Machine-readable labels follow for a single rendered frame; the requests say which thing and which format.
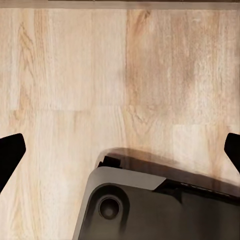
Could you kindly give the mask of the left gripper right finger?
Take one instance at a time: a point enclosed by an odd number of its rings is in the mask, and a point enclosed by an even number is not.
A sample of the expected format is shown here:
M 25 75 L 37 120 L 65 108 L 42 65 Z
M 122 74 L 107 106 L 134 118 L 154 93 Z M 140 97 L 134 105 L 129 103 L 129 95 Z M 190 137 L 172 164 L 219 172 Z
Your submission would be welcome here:
M 240 173 L 240 135 L 228 133 L 224 151 Z

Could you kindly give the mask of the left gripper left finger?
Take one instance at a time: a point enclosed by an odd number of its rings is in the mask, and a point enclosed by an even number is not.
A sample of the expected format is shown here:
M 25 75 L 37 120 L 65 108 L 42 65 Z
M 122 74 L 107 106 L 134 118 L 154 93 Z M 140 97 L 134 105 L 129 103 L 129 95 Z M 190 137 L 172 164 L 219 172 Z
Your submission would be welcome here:
M 0 138 L 0 193 L 26 152 L 22 133 Z

